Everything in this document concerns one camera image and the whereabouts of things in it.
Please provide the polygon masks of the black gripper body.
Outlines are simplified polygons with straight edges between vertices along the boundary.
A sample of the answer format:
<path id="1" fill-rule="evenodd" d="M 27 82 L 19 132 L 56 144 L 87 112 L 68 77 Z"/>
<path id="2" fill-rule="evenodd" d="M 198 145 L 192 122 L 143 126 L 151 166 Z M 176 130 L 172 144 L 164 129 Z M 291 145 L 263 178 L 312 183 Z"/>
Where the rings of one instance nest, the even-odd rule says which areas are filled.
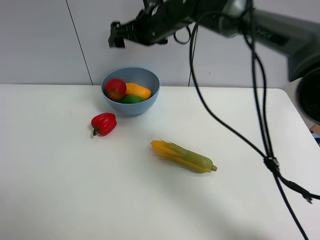
<path id="1" fill-rule="evenodd" d="M 144 46 L 167 44 L 168 37 L 190 25 L 198 0 L 145 0 L 144 9 L 125 24 L 124 39 Z"/>

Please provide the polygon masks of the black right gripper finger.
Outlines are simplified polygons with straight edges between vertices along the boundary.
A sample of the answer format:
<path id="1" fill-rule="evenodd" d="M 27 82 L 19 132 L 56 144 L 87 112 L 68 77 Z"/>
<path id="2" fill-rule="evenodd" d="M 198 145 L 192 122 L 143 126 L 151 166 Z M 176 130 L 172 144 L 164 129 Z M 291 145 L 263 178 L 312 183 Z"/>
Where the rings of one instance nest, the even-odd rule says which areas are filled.
<path id="1" fill-rule="evenodd" d="M 124 49 L 125 41 L 123 37 L 110 35 L 108 38 L 108 45 L 110 48 Z"/>

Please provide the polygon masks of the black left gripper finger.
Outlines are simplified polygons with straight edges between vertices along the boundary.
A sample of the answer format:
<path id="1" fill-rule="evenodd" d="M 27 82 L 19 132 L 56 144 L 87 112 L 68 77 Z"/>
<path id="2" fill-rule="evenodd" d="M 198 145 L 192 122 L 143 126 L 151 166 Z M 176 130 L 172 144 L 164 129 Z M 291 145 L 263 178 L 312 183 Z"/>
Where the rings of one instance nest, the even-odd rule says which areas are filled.
<path id="1" fill-rule="evenodd" d="M 126 32 L 127 31 L 127 24 L 121 24 L 119 21 L 114 21 L 111 23 L 111 29 L 114 32 Z"/>

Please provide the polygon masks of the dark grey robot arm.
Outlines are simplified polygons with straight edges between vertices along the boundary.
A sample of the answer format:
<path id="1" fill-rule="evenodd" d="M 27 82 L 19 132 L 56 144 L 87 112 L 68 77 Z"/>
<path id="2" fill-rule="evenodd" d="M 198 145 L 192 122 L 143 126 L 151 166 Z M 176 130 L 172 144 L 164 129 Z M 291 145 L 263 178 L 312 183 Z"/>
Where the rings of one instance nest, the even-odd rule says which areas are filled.
<path id="1" fill-rule="evenodd" d="M 254 33 L 255 39 L 287 57 L 288 80 L 299 80 L 296 100 L 313 122 L 320 121 L 320 25 L 261 10 L 249 11 L 247 0 L 146 0 L 137 17 L 110 25 L 108 44 L 125 41 L 165 45 L 176 31 L 196 21 L 227 38 Z"/>

